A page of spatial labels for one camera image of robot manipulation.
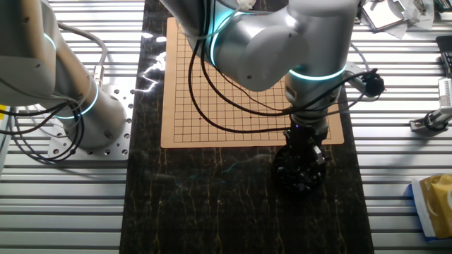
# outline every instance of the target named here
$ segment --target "electrical wire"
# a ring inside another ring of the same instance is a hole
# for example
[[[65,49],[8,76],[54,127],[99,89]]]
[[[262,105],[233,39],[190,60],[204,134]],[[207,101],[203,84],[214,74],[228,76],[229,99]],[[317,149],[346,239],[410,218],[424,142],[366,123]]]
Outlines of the electrical wire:
[[[209,12],[209,13],[208,13],[207,15],[205,15],[205,17],[206,17],[206,27],[207,27],[207,28],[209,27],[209,22],[210,22],[210,9],[208,9],[208,12]],[[297,112],[299,112],[299,111],[303,111],[303,110],[305,110],[306,108],[308,108],[308,107],[310,107],[311,105],[313,105],[313,104],[315,104],[316,102],[318,102],[320,99],[322,99],[322,98],[323,98],[324,96],[326,96],[328,93],[330,93],[330,92],[334,91],[335,89],[337,89],[338,87],[344,85],[347,81],[352,80],[352,79],[357,78],[357,77],[360,77],[360,76],[362,76],[362,75],[372,74],[372,73],[375,73],[375,72],[376,72],[376,69],[374,69],[374,70],[372,70],[372,71],[367,71],[367,72],[362,72],[362,73],[354,74],[354,75],[352,75],[352,76],[346,78],[345,80],[343,80],[341,83],[337,84],[337,85],[336,85],[335,87],[333,87],[332,89],[329,89],[327,92],[323,93],[320,97],[317,97],[314,101],[311,101],[311,102],[308,103],[307,105],[304,105],[303,107],[290,107],[290,108],[283,109],[281,112],[278,112],[278,113],[259,112],[259,111],[254,111],[254,110],[251,110],[251,109],[247,109],[247,108],[243,107],[242,105],[239,105],[239,104],[233,102],[232,100],[230,100],[230,99],[228,99],[226,96],[224,96],[224,95],[223,95],[223,94],[215,87],[215,85],[213,84],[213,82],[212,82],[212,80],[210,79],[210,77],[209,77],[209,75],[208,75],[208,72],[207,72],[207,70],[206,70],[206,62],[205,62],[205,55],[206,55],[206,41],[205,41],[205,40],[201,40],[201,41],[202,41],[202,43],[203,43],[202,46],[201,46],[201,67],[202,67],[202,70],[203,70],[204,77],[206,78],[206,80],[207,80],[209,86],[212,88],[212,90],[214,90],[215,93],[216,93],[220,98],[222,98],[222,99],[223,99],[224,101],[226,101],[228,104],[231,104],[233,107],[236,107],[236,108],[238,108],[238,109],[240,109],[240,110],[242,110],[242,111],[245,111],[245,112],[250,113],[250,114],[255,114],[255,115],[258,115],[258,116],[287,116],[287,115],[290,115],[290,114],[293,114],[293,113],[297,113]]]
[[[75,33],[76,35],[80,35],[85,38],[88,38],[88,39],[94,41],[97,45],[99,45],[99,47],[102,49],[102,55],[100,56],[98,65],[100,65],[100,66],[104,65],[105,59],[107,58],[108,49],[107,49],[107,46],[105,46],[105,43],[101,39],[99,39],[99,37],[93,35],[92,33],[80,30],[75,27],[71,27],[70,25],[65,25],[59,21],[57,23],[58,23],[58,27],[61,28],[62,30],[68,30],[70,32]]]
[[[359,56],[362,59],[362,62],[366,66],[366,71],[370,71],[369,63],[367,63],[366,57],[362,54],[362,52],[356,47],[352,42],[350,43],[350,46],[359,54]]]
[[[75,100],[75,99],[73,99],[73,98],[70,98],[70,97],[67,97],[67,96],[52,95],[52,96],[48,97],[48,96],[42,96],[42,95],[34,95],[34,94],[31,94],[31,93],[29,93],[29,92],[26,92],[26,91],[24,91],[24,90],[22,90],[22,89],[20,89],[20,88],[17,88],[16,86],[10,84],[8,81],[4,80],[2,77],[0,77],[0,82],[2,82],[2,83],[3,83],[4,85],[6,85],[8,88],[10,88],[10,89],[12,89],[12,90],[14,90],[14,91],[16,91],[16,92],[18,92],[18,93],[21,93],[21,94],[23,94],[23,95],[32,97],[32,98],[36,98],[36,99],[52,99],[52,100],[54,100],[54,99],[57,99],[57,100],[66,100],[67,102],[75,102],[76,104],[79,104],[77,100]]]
[[[207,1],[207,7],[206,7],[206,12],[207,14],[204,15],[205,16],[205,27],[204,27],[204,33],[207,34],[208,33],[208,29],[209,29],[209,23],[210,23],[210,2]],[[302,106],[302,107],[289,107],[286,109],[283,109],[282,112],[279,113],[263,113],[263,112],[259,112],[259,111],[254,111],[254,110],[250,110],[247,108],[242,107],[241,105],[238,105],[236,103],[234,103],[233,101],[229,100],[228,98],[226,98],[226,96],[224,96],[220,91],[218,91],[218,89],[216,89],[216,87],[214,86],[214,84],[212,83],[212,81],[210,80],[207,71],[206,71],[206,66],[205,66],[205,53],[206,53],[206,41],[205,40],[197,40],[196,41],[196,46],[194,48],[193,54],[191,56],[191,61],[190,61],[190,65],[189,65],[189,92],[190,92],[190,96],[191,96],[191,100],[194,103],[194,106],[196,108],[196,110],[198,111],[198,113],[203,117],[204,120],[206,120],[210,125],[219,128],[220,130],[223,131],[229,131],[229,132],[233,132],[233,133],[262,133],[262,132],[269,132],[269,131],[282,131],[282,130],[287,130],[288,128],[272,128],[272,129],[263,129],[263,130],[252,130],[252,131],[238,131],[238,130],[234,130],[234,129],[230,129],[230,128],[226,128],[223,126],[219,126],[216,123],[212,122],[199,108],[196,99],[194,97],[194,92],[193,92],[193,86],[192,86],[192,72],[193,72],[193,64],[194,64],[194,59],[196,57],[196,52],[198,52],[198,49],[201,45],[201,67],[203,69],[203,74],[206,77],[206,80],[208,81],[210,87],[215,91],[215,93],[217,93],[217,95],[219,97],[221,97],[223,100],[225,100],[227,103],[231,104],[232,106],[241,109],[242,111],[248,112],[250,114],[256,114],[259,116],[286,116],[286,115],[290,115],[290,114],[294,114],[297,113],[299,111],[303,111],[306,108],[310,107],[311,105],[317,103],[319,100],[323,99],[327,94],[331,93],[332,91],[334,91],[335,89],[339,88],[340,86],[344,85],[347,81],[352,80],[353,78],[357,78],[360,77],[362,75],[369,75],[369,74],[375,74],[376,69],[372,70],[372,71],[367,71],[367,72],[362,72],[362,73],[356,73],[346,79],[344,79],[342,82],[338,83],[337,85],[335,85],[334,87],[332,87],[331,89],[327,90],[326,92],[324,92],[322,95],[320,95],[319,97],[317,97],[316,99],[314,99],[313,101],[311,101],[310,103]]]
[[[18,131],[18,132],[14,132],[14,131],[2,131],[0,130],[1,134],[5,134],[5,135],[22,135],[22,134],[27,134],[27,133],[32,133],[33,131],[36,131],[37,129],[43,127],[43,125],[46,124],[46,122],[50,121],[50,119],[52,119],[53,116],[55,116],[56,114],[58,114],[62,109],[64,109],[64,107],[60,107],[57,110],[53,111],[47,118],[44,119],[44,121],[42,121],[41,123],[39,123],[38,125],[36,125],[33,128],[30,128],[26,131]]]
[[[271,110],[274,110],[274,111],[283,111],[284,109],[276,109],[276,108],[274,108],[274,107],[270,107],[270,106],[268,106],[267,104],[264,104],[264,103],[262,103],[262,102],[260,102],[260,101],[258,101],[257,99],[254,99],[251,95],[249,95],[249,93],[248,92],[246,92],[244,89],[242,89],[240,86],[238,86],[238,85],[235,85],[231,80],[229,80],[226,76],[225,76],[225,74],[223,74],[223,73],[221,73],[216,67],[215,67],[215,69],[217,70],[217,72],[229,83],[229,84],[231,84],[231,85],[233,85],[235,88],[237,88],[238,90],[240,90],[240,91],[242,91],[251,101],[253,101],[253,102],[255,102],[255,103],[257,103],[257,104],[259,104],[259,105],[261,105],[261,106],[263,106],[263,107],[266,107],[267,109],[271,109]]]
[[[206,6],[206,12],[208,15],[205,15],[205,33],[208,32],[208,20],[210,18],[210,2],[207,1],[207,6]],[[198,106],[198,103],[196,102],[196,98],[194,97],[194,92],[193,92],[193,85],[192,85],[192,74],[193,74],[193,65],[194,65],[194,60],[196,57],[196,52],[198,51],[199,47],[201,45],[201,40],[197,40],[196,41],[196,45],[195,48],[193,50],[193,54],[191,55],[191,60],[190,60],[190,64],[189,64],[189,92],[190,92],[190,97],[191,97],[191,101],[193,102],[193,105],[196,108],[196,111],[201,115],[201,117],[206,120],[210,125],[219,128],[222,131],[228,131],[228,132],[232,132],[232,133],[265,133],[265,132],[270,132],[270,131],[286,131],[289,128],[269,128],[269,129],[263,129],[263,130],[252,130],[252,131],[240,131],[240,130],[235,130],[235,129],[231,129],[231,128],[226,128],[223,126],[220,126],[216,123],[214,123],[213,121],[211,121],[201,110],[201,108]]]
[[[28,109],[28,107],[25,107],[25,110],[27,111],[27,113],[30,112],[30,110]],[[30,119],[31,119],[31,121],[35,124],[35,126],[38,125],[38,123],[37,123],[35,117],[30,116]],[[66,129],[66,127],[60,126],[59,124],[56,124],[56,123],[53,123],[53,124],[54,124],[55,126],[58,126],[58,127],[65,128],[65,129]],[[41,130],[43,133],[47,134],[48,136],[54,137],[54,138],[68,138],[68,137],[71,135],[71,133],[69,133],[69,134],[67,134],[67,135],[55,135],[55,134],[52,134],[52,133],[46,131],[46,130],[43,129],[43,128],[40,128],[40,130]]]
[[[34,159],[34,160],[36,160],[36,161],[38,161],[38,162],[41,162],[41,163],[62,162],[62,161],[64,161],[64,160],[68,159],[70,156],[74,155],[74,154],[76,153],[77,148],[78,148],[79,145],[81,144],[82,139],[83,139],[84,132],[85,132],[85,123],[84,123],[84,121],[83,121],[83,116],[80,114],[80,110],[77,110],[77,109],[76,109],[74,106],[72,106],[72,105],[69,105],[69,106],[70,106],[70,108],[72,109],[74,119],[77,120],[78,117],[81,118],[81,136],[80,136],[80,138],[78,139],[78,132],[79,132],[79,129],[78,129],[78,126],[76,126],[76,133],[75,133],[75,136],[74,136],[74,139],[73,139],[71,145],[70,145],[64,152],[62,152],[60,155],[57,155],[57,156],[55,156],[55,157],[50,157],[50,158],[43,157],[43,156],[40,155],[38,152],[36,152],[36,151],[32,148],[32,146],[31,146],[30,144],[28,144],[27,140],[22,136],[22,134],[19,135],[19,136],[20,136],[20,139],[24,142],[24,144],[28,147],[28,149],[29,149],[31,152],[28,152],[28,151],[26,151],[25,149],[23,149],[22,145],[19,144],[17,137],[14,136],[14,135],[12,135],[12,138],[13,138],[13,140],[14,140],[14,143],[19,147],[19,149],[20,149],[24,154],[26,154],[26,155],[29,156],[30,158],[32,158],[32,159]],[[16,128],[18,129],[18,132],[21,132],[21,131],[20,131],[19,124],[18,124],[17,117],[15,117],[15,121],[16,121]]]
[[[62,107],[64,105],[67,105],[67,103],[61,103],[61,104],[58,104],[58,105],[56,105],[54,107],[51,107],[49,109],[45,109],[43,111],[38,111],[38,112],[35,112],[35,113],[16,113],[16,112],[11,112],[11,111],[4,111],[4,110],[1,110],[1,109],[0,109],[0,113],[1,114],[5,114],[5,115],[9,115],[9,116],[40,116],[40,115],[43,115],[43,114],[55,111],[56,109],[58,109],[58,108],[60,108],[60,107]]]

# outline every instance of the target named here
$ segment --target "metal bracket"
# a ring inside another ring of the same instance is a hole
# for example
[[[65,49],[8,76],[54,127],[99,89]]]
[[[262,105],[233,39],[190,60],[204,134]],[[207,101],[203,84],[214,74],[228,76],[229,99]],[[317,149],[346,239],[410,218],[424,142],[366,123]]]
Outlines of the metal bracket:
[[[133,115],[134,87],[132,85],[103,85],[102,89],[109,95],[116,97],[126,110],[126,125],[122,134],[110,145],[100,149],[83,150],[78,148],[76,153],[67,160],[84,161],[125,161],[129,159],[130,132]],[[64,133],[63,128],[54,126],[53,133]],[[48,154],[57,155],[71,144],[68,138],[51,138]]]

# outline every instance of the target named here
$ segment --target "black device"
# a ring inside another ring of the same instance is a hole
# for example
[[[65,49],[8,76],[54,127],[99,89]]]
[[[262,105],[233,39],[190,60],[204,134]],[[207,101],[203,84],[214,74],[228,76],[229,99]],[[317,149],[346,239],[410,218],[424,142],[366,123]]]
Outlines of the black device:
[[[447,78],[452,78],[452,35],[436,38]]]

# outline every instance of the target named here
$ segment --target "screw hole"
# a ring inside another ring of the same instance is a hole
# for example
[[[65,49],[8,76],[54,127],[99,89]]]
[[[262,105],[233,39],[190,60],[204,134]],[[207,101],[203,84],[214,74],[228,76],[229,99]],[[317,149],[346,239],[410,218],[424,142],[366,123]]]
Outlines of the screw hole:
[[[104,136],[106,138],[108,138],[109,140],[113,140],[114,139],[113,133],[111,131],[109,131],[109,130],[105,130],[104,131]]]

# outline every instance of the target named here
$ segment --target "black cable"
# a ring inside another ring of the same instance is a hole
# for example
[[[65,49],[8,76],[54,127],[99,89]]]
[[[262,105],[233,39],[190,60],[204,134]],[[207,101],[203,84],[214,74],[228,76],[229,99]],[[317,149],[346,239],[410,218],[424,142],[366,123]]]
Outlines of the black cable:
[[[64,160],[68,159],[70,156],[74,155],[74,154],[75,154],[75,151],[77,150],[78,146],[80,145],[80,143],[81,143],[81,141],[82,141],[82,139],[83,139],[83,135],[84,135],[84,131],[85,131],[85,123],[84,123],[84,121],[83,121],[83,116],[81,115],[80,109],[77,109],[77,108],[73,107],[72,105],[69,105],[69,106],[70,106],[70,108],[72,109],[73,116],[74,116],[74,121],[77,121],[77,120],[78,120],[78,117],[80,117],[81,136],[80,136],[80,138],[78,139],[78,131],[79,131],[79,129],[78,129],[79,124],[78,124],[78,125],[76,126],[76,133],[75,133],[75,136],[74,136],[74,139],[73,139],[71,145],[70,145],[64,152],[62,152],[60,155],[57,155],[57,156],[55,156],[55,157],[50,157],[50,158],[43,157],[42,155],[40,155],[38,152],[36,152],[36,151],[32,148],[32,146],[27,142],[27,140],[26,140],[21,134],[19,135],[19,136],[20,136],[20,139],[21,139],[21,140],[24,142],[24,144],[28,147],[28,149],[31,151],[31,153],[28,152],[28,151],[25,151],[25,150],[23,149],[22,145],[19,144],[17,138],[13,135],[12,138],[13,138],[13,140],[14,140],[14,143],[19,147],[19,149],[20,149],[23,153],[25,153],[25,154],[26,154],[27,156],[29,156],[30,158],[32,158],[32,159],[34,159],[34,160],[36,160],[36,161],[39,161],[39,162],[40,162],[41,160],[42,160],[42,161],[45,161],[45,162],[61,162],[61,161],[64,161]],[[16,117],[15,117],[15,120],[16,120],[16,128],[17,128],[18,131],[20,132],[20,127],[19,127],[18,120],[17,120]],[[60,157],[63,157],[63,156],[66,155],[67,153],[69,153],[69,155],[67,155],[66,157],[64,157],[64,158],[62,158],[62,159],[58,159],[58,158],[60,158]]]
[[[60,112],[64,107],[60,107],[57,110],[53,111],[46,119],[44,119],[40,124],[36,125],[33,128],[30,128],[26,131],[18,131],[18,132],[14,132],[14,131],[1,131],[1,134],[5,134],[5,135],[21,135],[21,134],[27,134],[27,133],[32,133],[33,131],[38,130],[39,128],[43,127],[43,125],[46,124],[46,122],[50,121],[50,119],[52,119],[53,116],[55,116],[56,114],[58,114],[58,112]]]
[[[205,15],[205,17],[206,17],[206,23],[207,23],[207,24],[210,23],[210,9],[209,9],[208,11],[209,11],[209,13],[208,13],[207,15]],[[330,92],[332,92],[332,91],[334,91],[335,89],[337,89],[338,87],[344,85],[347,81],[352,80],[353,78],[360,77],[360,76],[362,76],[362,75],[369,75],[369,74],[372,74],[372,73],[375,73],[375,72],[376,72],[376,69],[374,69],[374,70],[372,70],[372,71],[366,71],[366,72],[354,74],[354,75],[350,76],[349,78],[346,78],[345,80],[343,80],[343,81],[340,82],[339,84],[337,84],[333,89],[328,90],[327,92],[323,93],[321,96],[317,97],[314,101],[308,103],[307,105],[304,105],[303,107],[289,107],[289,108],[283,109],[282,112],[280,112],[280,113],[264,113],[264,112],[259,112],[259,111],[254,111],[254,110],[251,110],[251,109],[247,109],[247,108],[245,108],[245,107],[243,107],[243,106],[241,106],[241,105],[239,105],[239,104],[237,104],[237,103],[231,101],[230,99],[228,99],[226,96],[224,96],[224,95],[223,95],[223,94],[215,87],[215,85],[213,84],[213,82],[212,82],[212,80],[210,79],[210,77],[209,77],[209,75],[208,75],[208,73],[207,73],[207,70],[206,70],[206,62],[205,62],[205,55],[206,55],[206,41],[205,41],[205,40],[202,40],[202,42],[203,42],[203,44],[202,44],[202,47],[201,47],[201,67],[202,67],[202,69],[203,69],[204,77],[206,78],[206,80],[207,80],[209,86],[215,91],[215,93],[216,93],[220,98],[222,98],[222,99],[223,99],[224,101],[226,101],[228,104],[231,104],[232,106],[234,106],[234,107],[236,107],[236,108],[238,108],[238,109],[241,109],[242,111],[245,111],[245,112],[250,113],[250,114],[255,114],[255,115],[258,115],[258,116],[287,116],[287,115],[296,113],[296,112],[298,112],[298,111],[303,111],[303,110],[305,110],[307,107],[310,107],[311,105],[313,105],[313,104],[315,104],[316,102],[318,102],[320,99],[322,99],[323,97],[325,97],[325,96],[326,96],[327,94],[329,94]]]
[[[212,18],[212,31],[211,31],[211,33],[214,33],[215,32],[215,11],[216,11],[216,3],[217,3],[217,1],[214,1],[213,2],[213,18]],[[210,47],[212,47],[212,41],[213,40],[210,40],[210,44],[209,44],[209,48]],[[261,105],[261,106],[263,106],[263,107],[266,107],[267,109],[271,109],[271,110],[274,110],[274,111],[282,111],[282,109],[276,109],[276,108],[273,108],[273,107],[270,107],[270,106],[268,106],[267,104],[264,104],[264,103],[262,103],[262,102],[260,102],[260,101],[258,101],[257,99],[254,99],[251,95],[249,95],[249,93],[248,92],[246,92],[244,89],[242,89],[240,86],[238,86],[238,85],[235,85],[229,78],[227,78],[226,76],[225,76],[225,74],[223,74],[223,73],[221,73],[221,71],[220,70],[218,70],[218,68],[217,68],[217,66],[213,66],[213,68],[215,68],[215,70],[229,83],[229,84],[231,84],[232,86],[234,86],[235,88],[237,88],[238,90],[240,90],[240,91],[242,91],[251,101],[253,101],[253,102],[255,102],[255,103],[257,103],[257,104],[259,104],[259,105]]]
[[[253,102],[255,102],[255,103],[259,104],[259,105],[262,105],[262,106],[266,107],[267,109],[271,109],[271,110],[274,110],[274,111],[283,111],[283,110],[284,110],[284,109],[276,109],[276,108],[274,108],[274,107],[270,107],[270,106],[268,106],[267,104],[264,104],[264,103],[258,101],[257,99],[254,99],[251,95],[249,95],[248,92],[246,92],[246,91],[243,90],[240,86],[235,85],[231,80],[229,80],[229,79],[225,76],[225,74],[221,73],[220,70],[217,69],[216,66],[214,66],[214,67],[215,67],[215,70],[217,70],[217,72],[218,72],[218,73],[219,73],[219,74],[220,74],[220,75],[221,75],[221,76],[222,76],[229,84],[233,85],[233,86],[236,87],[238,90],[242,91],[242,92],[243,92],[250,100],[252,100]]]
[[[210,23],[210,2],[207,1],[207,7],[206,7],[206,15],[205,15],[205,27],[204,27],[204,33],[201,32],[200,36],[203,36],[204,34],[208,33],[209,30],[209,23]],[[250,110],[247,108],[244,108],[236,103],[234,103],[233,101],[229,100],[228,98],[226,98],[223,94],[221,94],[220,91],[218,91],[216,89],[216,87],[214,86],[214,84],[212,83],[212,81],[210,80],[210,78],[208,77],[207,71],[206,71],[206,66],[205,66],[205,49],[206,49],[206,40],[197,40],[196,41],[196,46],[194,48],[193,54],[191,56],[191,60],[190,60],[190,65],[189,65],[189,92],[190,92],[190,97],[191,97],[191,101],[193,102],[196,110],[198,111],[198,113],[203,117],[204,120],[206,120],[210,125],[219,128],[220,130],[223,131],[229,131],[229,132],[233,132],[233,133],[263,133],[263,132],[269,132],[269,131],[285,131],[289,128],[270,128],[270,129],[263,129],[263,130],[252,130],[252,131],[238,131],[238,130],[234,130],[234,129],[230,129],[230,128],[226,128],[223,126],[219,126],[216,123],[212,122],[199,108],[196,99],[194,97],[194,93],[193,93],[193,85],[192,85],[192,81],[191,81],[191,77],[192,77],[192,72],[193,72],[193,64],[194,64],[194,59],[196,57],[196,52],[198,52],[198,49],[200,47],[200,44],[202,42],[202,48],[201,48],[201,66],[203,69],[203,73],[204,76],[206,77],[210,87],[217,93],[218,96],[220,96],[223,100],[225,100],[226,102],[228,102],[229,104],[231,104],[232,106],[241,109],[245,112],[248,112],[250,114],[256,114],[256,115],[260,115],[260,116],[287,116],[290,114],[294,114],[297,113],[299,111],[303,111],[305,110],[307,107],[310,107],[311,105],[317,103],[319,100],[323,99],[326,95],[328,95],[329,93],[331,93],[332,91],[336,90],[337,88],[339,88],[340,86],[344,85],[347,81],[352,80],[353,78],[357,78],[360,77],[362,75],[369,75],[372,73],[376,72],[376,69],[372,70],[372,71],[367,71],[367,72],[362,72],[362,73],[357,73],[354,74],[346,79],[344,79],[343,81],[341,81],[340,83],[338,83],[337,85],[335,85],[334,87],[332,87],[331,89],[325,91],[322,95],[318,96],[316,99],[314,99],[313,101],[311,101],[310,103],[302,106],[302,107],[289,107],[284,109],[282,112],[279,113],[263,113],[263,112],[258,112],[258,111],[254,111],[254,110]]]
[[[52,111],[54,111],[56,109],[59,109],[60,107],[66,107],[68,105],[69,105],[68,102],[61,103],[61,104],[56,105],[55,107],[51,107],[49,109],[46,109],[46,110],[43,110],[43,111],[38,111],[38,112],[35,112],[35,113],[16,113],[16,112],[5,111],[5,110],[1,110],[0,109],[0,114],[5,114],[5,115],[8,115],[8,116],[40,116],[40,115],[43,115],[43,114],[46,114],[46,113],[50,113],[50,112],[52,112]]]
[[[208,32],[208,20],[210,20],[210,0],[207,0],[207,6],[206,6],[206,13],[207,15],[205,15],[205,27],[204,27],[204,32],[202,32],[200,34],[200,36],[203,36],[203,34],[206,34]],[[193,65],[194,65],[194,61],[195,61],[195,57],[196,57],[196,52],[198,52],[199,46],[201,44],[201,40],[197,40],[196,41],[196,45],[194,47],[193,50],[193,54],[191,55],[191,60],[190,60],[190,64],[189,64],[189,92],[190,92],[190,97],[191,97],[191,101],[193,102],[193,105],[196,108],[196,111],[201,115],[201,117],[206,120],[210,125],[219,128],[220,130],[223,131],[228,131],[228,132],[232,132],[232,133],[265,133],[265,132],[270,132],[270,131],[286,131],[289,128],[269,128],[269,129],[263,129],[263,130],[252,130],[252,131],[239,131],[239,130],[235,130],[235,129],[231,129],[231,128],[226,128],[223,126],[220,126],[216,123],[214,123],[213,121],[211,121],[201,110],[201,108],[198,106],[198,103],[196,102],[196,99],[194,97],[194,92],[193,92],[193,85],[192,85],[192,74],[193,74]],[[206,40],[203,40],[203,46],[206,46]]]

